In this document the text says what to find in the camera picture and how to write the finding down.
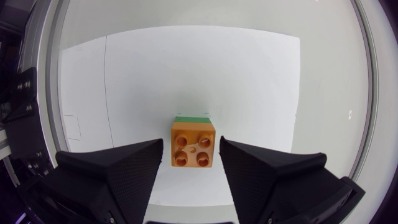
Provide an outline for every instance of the green lego brick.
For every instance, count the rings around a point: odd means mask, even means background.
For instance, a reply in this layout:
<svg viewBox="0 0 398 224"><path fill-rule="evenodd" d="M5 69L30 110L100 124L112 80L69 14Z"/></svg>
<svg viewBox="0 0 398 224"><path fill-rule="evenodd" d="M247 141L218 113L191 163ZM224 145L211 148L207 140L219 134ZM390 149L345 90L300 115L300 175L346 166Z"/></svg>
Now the green lego brick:
<svg viewBox="0 0 398 224"><path fill-rule="evenodd" d="M188 123L210 123L209 118L191 118L191 117L175 117L174 122L188 122Z"/></svg>

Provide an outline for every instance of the toy block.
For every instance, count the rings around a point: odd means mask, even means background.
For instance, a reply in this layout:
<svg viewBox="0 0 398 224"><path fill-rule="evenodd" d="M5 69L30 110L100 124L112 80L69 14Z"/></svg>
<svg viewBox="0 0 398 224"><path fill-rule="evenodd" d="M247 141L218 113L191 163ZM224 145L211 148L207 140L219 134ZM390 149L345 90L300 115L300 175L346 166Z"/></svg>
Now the toy block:
<svg viewBox="0 0 398 224"><path fill-rule="evenodd" d="M211 167L216 130L209 118L176 117L171 131L172 166Z"/></svg>

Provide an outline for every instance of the white surface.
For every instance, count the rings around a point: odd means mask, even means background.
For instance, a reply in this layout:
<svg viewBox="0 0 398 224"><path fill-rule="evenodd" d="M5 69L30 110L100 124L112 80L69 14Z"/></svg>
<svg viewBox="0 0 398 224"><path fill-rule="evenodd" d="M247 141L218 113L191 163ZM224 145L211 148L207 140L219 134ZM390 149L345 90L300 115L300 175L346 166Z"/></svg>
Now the white surface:
<svg viewBox="0 0 398 224"><path fill-rule="evenodd" d="M11 149L9 146L0 149L0 160L4 159L6 156L9 156L10 154L11 154Z"/></svg>
<svg viewBox="0 0 398 224"><path fill-rule="evenodd" d="M6 134L6 130L0 130L0 142L4 141L7 139L7 134Z"/></svg>
<svg viewBox="0 0 398 224"><path fill-rule="evenodd" d="M63 122L72 152L113 147L105 98L105 40L92 40L60 55Z"/></svg>
<svg viewBox="0 0 398 224"><path fill-rule="evenodd" d="M79 120L74 115L63 115L63 122L67 129L67 136L77 141L81 140Z"/></svg>
<svg viewBox="0 0 398 224"><path fill-rule="evenodd" d="M126 30L176 25L242 27L299 37L300 99L292 152L324 152L327 169L338 177L349 174L361 142L368 100L363 37L350 1L71 0L60 48ZM354 112L351 120L347 119L349 110ZM372 184L375 188L367 190L383 197L378 183ZM371 217L374 210L367 210L368 205L373 206L365 203L362 211ZM158 220L178 223L189 215L159 212ZM207 223L219 217L203 213L207 215Z"/></svg>
<svg viewBox="0 0 398 224"><path fill-rule="evenodd" d="M149 203L233 204L217 155L221 135L290 152L299 100L296 37L213 26L132 30L108 36L105 74L114 145L164 139ZM211 169L170 165L172 121L189 111L209 113L216 129Z"/></svg>
<svg viewBox="0 0 398 224"><path fill-rule="evenodd" d="M379 209L398 165L398 45L377 0L362 0L376 46L379 104L368 157L357 184L366 194L346 223L369 223Z"/></svg>
<svg viewBox="0 0 398 224"><path fill-rule="evenodd" d="M148 204L144 222L239 224L234 205L209 207L174 207Z"/></svg>

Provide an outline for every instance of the white backdrop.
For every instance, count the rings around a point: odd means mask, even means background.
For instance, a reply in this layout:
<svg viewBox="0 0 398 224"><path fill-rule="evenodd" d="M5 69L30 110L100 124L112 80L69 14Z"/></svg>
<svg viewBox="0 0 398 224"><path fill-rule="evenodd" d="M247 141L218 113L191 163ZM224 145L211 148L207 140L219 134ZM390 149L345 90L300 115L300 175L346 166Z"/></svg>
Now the white backdrop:
<svg viewBox="0 0 398 224"><path fill-rule="evenodd" d="M97 66L105 67L106 88L101 91L106 93L106 101L100 110L108 110L109 122L98 122L110 124L115 147L164 139L164 156L150 203L233 203L218 141L212 168L171 167L170 128L178 113L209 113L216 139L224 135L234 141L290 152L299 98L298 38L232 27L174 26L113 34L105 42L105 65L98 61ZM62 66L73 66L79 54L76 51L69 61L62 58ZM70 85L62 94L68 91L72 91ZM65 111L68 105L62 104ZM83 110L92 110L90 101L85 105ZM81 121L78 113L74 116ZM81 124L80 128L90 129ZM97 133L92 128L91 134ZM72 145L71 150L79 151Z"/></svg>

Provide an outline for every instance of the metal frame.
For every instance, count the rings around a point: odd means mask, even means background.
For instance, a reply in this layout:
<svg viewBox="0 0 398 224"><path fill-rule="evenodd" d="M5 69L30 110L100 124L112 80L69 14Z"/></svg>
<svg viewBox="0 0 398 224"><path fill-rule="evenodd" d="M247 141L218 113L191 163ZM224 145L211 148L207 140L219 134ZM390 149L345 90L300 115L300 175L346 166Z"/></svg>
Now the metal frame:
<svg viewBox="0 0 398 224"><path fill-rule="evenodd" d="M70 0L59 0L51 25L45 62L45 92L52 139L57 151L68 151L58 97L58 50Z"/></svg>
<svg viewBox="0 0 398 224"><path fill-rule="evenodd" d="M364 8L360 0L351 0L356 16L358 18L359 26L365 44L366 58L368 61L368 111L366 113L366 122L364 132L359 146L358 154L356 156L353 168L349 177L356 181L362 171L366 157L368 156L369 148L372 143L374 127L377 118L377 103L379 99L379 74L377 69L376 48L374 46L371 28L366 17Z"/></svg>

